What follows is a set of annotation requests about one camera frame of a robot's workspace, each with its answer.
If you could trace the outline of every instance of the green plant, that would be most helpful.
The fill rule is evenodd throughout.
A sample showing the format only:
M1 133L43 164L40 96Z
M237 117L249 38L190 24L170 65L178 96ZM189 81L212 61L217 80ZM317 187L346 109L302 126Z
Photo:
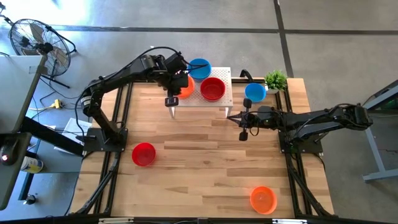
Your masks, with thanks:
M268 88L273 90L283 90L286 87L286 76L281 70L274 70L269 72L264 77Z

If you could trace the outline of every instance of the pegboard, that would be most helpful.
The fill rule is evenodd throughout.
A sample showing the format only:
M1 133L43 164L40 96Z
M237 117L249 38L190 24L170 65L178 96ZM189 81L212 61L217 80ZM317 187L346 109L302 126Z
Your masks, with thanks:
M229 107L233 106L232 99L232 81L231 81L231 68L229 67L215 67L211 68L209 77L216 77L222 80L225 84L225 94L220 100L216 102L209 102L204 99L200 93L201 83L195 82L195 90L186 99L178 99L179 104L177 107Z

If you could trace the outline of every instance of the white pot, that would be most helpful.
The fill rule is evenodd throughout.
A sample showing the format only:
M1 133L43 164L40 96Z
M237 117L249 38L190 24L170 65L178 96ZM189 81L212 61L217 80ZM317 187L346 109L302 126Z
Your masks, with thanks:
M268 89L267 84L265 84L267 94L276 94L279 90L278 89Z

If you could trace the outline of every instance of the plastic bowl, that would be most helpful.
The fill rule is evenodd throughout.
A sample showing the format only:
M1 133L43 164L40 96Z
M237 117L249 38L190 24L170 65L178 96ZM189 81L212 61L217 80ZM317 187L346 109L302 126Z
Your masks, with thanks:
M244 97L253 103L260 103L266 97L266 88L258 83L250 83L244 89Z
M207 78L200 85L200 93L207 101L216 102L224 96L225 84L219 78Z
M193 82L193 78L191 76L188 76L188 87L181 88L181 94L177 96L181 99L188 98L193 93L194 90L195 90L195 84Z
M203 58L196 58L190 62L191 65L188 65L188 69L193 69L189 74L196 82L202 82L204 79L209 77L211 73L211 65L210 62ZM195 65L207 65L202 68L197 68Z
M277 205L275 193L268 187L256 187L250 195L250 204L256 212L268 215L274 212Z
M155 147L148 142L138 144L131 154L132 161L138 166L148 166L155 160Z

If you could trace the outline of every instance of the wood plank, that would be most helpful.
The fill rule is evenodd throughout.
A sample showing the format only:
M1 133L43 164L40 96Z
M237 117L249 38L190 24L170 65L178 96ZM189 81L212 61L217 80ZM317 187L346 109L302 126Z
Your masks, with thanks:
M288 85L293 111L310 111L303 80L290 78ZM232 114L244 109L245 86L233 85ZM134 84L126 126L129 136L119 166L112 216L293 217L285 157L280 153L277 131L262 129L257 137L241 142L241 129L224 118L223 108L177 108L176 118L172 119L164 107L164 96L163 90L153 83ZM102 109L109 119L115 98L116 91L104 96ZM252 110L262 105L276 106L275 96L268 95L262 103L253 104ZM157 157L150 167L138 167L132 162L132 150L140 142L150 142L156 148ZM101 152L83 161L73 212L98 185L102 161ZM303 163L308 186L333 213L321 162L312 155L303 155ZM260 215L250 206L250 193L260 185L270 187L277 195L278 206L270 215ZM300 193L298 197L302 207Z

